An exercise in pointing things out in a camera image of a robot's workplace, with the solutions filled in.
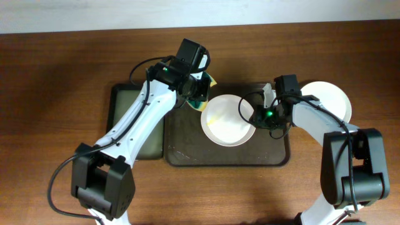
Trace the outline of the green yellow sponge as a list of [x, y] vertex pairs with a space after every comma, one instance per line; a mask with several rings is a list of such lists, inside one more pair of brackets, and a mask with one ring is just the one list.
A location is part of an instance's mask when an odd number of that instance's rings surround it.
[[207, 103], [209, 102], [209, 94], [210, 94], [210, 89], [217, 84], [215, 79], [210, 76], [207, 72], [203, 72], [201, 82], [203, 82], [206, 85], [206, 93], [203, 95], [200, 95], [201, 98], [204, 98], [204, 101], [200, 100], [190, 100], [188, 99], [186, 102], [189, 104], [190, 107], [197, 111], [204, 111]]

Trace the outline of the grey white plate bottom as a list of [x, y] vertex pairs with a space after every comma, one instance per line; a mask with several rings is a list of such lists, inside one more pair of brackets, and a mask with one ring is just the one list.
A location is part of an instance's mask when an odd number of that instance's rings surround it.
[[352, 116], [352, 106], [348, 96], [339, 87], [324, 81], [314, 81], [301, 88], [303, 95], [317, 97], [322, 105], [339, 119], [348, 123]]

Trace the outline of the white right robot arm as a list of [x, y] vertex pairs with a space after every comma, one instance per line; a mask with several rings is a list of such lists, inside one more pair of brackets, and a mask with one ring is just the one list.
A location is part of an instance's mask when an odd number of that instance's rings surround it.
[[316, 97], [282, 94], [270, 106], [258, 106], [249, 122], [269, 131], [301, 128], [322, 146], [322, 193], [293, 224], [340, 224], [389, 195], [382, 134], [344, 122]]

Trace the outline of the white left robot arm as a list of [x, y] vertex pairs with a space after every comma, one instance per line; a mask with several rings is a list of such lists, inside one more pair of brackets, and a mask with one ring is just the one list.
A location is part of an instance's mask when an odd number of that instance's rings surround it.
[[215, 80], [209, 61], [186, 63], [163, 59], [146, 69], [139, 96], [117, 124], [95, 145], [80, 144], [72, 162], [71, 194], [97, 224], [129, 224], [135, 193], [132, 167], [157, 123], [178, 97], [204, 108]]

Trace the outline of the black water tray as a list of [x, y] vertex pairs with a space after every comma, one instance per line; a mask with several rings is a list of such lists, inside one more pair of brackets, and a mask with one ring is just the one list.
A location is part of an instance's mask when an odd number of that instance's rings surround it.
[[[116, 84], [111, 89], [106, 124], [108, 133], [122, 118], [139, 95], [141, 87], [133, 84]], [[136, 160], [158, 160], [163, 157], [164, 118], [162, 118], [140, 148]]]

